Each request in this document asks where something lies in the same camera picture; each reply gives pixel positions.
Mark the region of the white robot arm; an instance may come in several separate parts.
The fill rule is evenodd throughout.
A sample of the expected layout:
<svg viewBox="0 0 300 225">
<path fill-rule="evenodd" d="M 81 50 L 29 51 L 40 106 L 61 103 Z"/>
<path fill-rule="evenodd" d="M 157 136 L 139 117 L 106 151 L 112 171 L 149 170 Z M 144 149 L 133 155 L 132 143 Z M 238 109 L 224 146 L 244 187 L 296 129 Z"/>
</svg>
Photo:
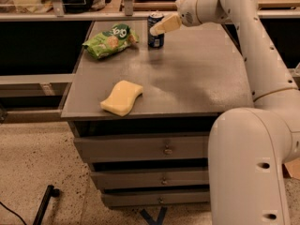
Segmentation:
<svg viewBox="0 0 300 225">
<path fill-rule="evenodd" d="M 256 0 L 177 0 L 163 34 L 231 21 L 253 100 L 226 111 L 211 128 L 208 171 L 212 225 L 290 225 L 284 163 L 300 157 L 300 90 L 266 33 Z"/>
</svg>

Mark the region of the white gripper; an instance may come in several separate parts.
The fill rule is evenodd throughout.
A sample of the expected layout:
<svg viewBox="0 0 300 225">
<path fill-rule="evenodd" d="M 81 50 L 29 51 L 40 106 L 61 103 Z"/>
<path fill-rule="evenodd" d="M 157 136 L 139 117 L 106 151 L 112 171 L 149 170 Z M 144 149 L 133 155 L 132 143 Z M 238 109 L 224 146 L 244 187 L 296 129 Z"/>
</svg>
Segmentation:
<svg viewBox="0 0 300 225">
<path fill-rule="evenodd" d="M 180 28 L 181 24 L 190 27 L 198 24 L 197 0 L 176 0 L 177 14 L 171 14 L 150 28 L 152 36 L 159 36 Z"/>
</svg>

